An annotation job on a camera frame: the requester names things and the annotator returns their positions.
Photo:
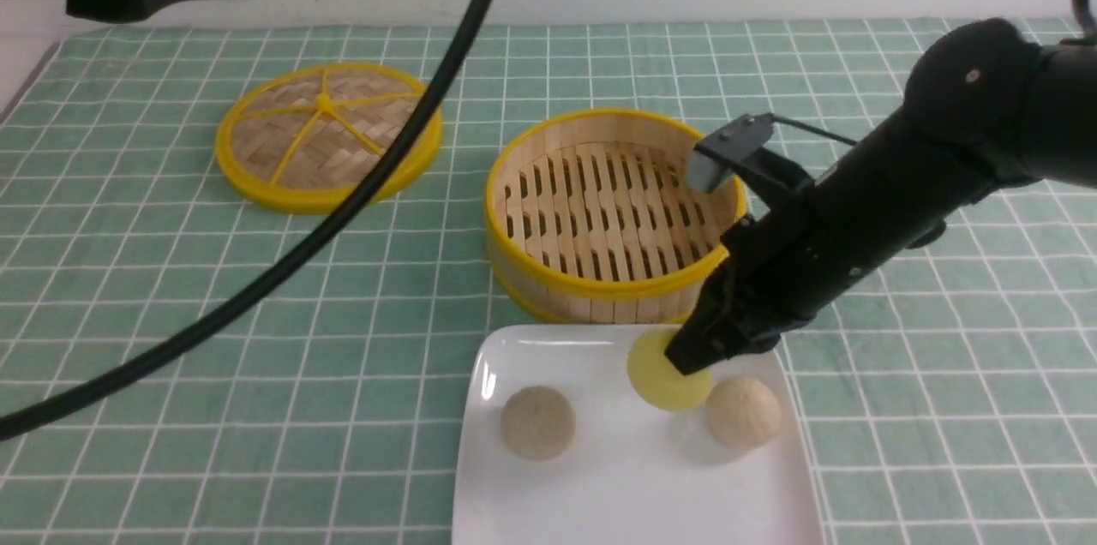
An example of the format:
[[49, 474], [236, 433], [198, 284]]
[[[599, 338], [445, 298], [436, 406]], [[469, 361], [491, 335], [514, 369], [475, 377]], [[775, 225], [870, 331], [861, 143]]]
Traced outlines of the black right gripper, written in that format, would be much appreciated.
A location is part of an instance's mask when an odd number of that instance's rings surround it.
[[799, 185], [761, 191], [769, 211], [723, 237], [730, 258], [663, 350], [679, 373], [772, 352], [875, 268], [875, 188]]

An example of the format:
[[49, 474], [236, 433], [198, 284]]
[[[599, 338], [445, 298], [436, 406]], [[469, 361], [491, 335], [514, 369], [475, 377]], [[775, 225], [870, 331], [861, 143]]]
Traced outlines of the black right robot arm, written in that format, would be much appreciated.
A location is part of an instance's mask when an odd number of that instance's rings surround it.
[[665, 350], [681, 374], [772, 350], [995, 191], [1042, 179], [1092, 189], [1094, 37], [1032, 44], [1000, 18], [946, 33], [914, 65], [900, 107], [821, 177], [765, 146], [779, 121], [743, 115], [692, 151], [691, 188], [738, 177], [768, 212], [721, 236], [728, 258]]

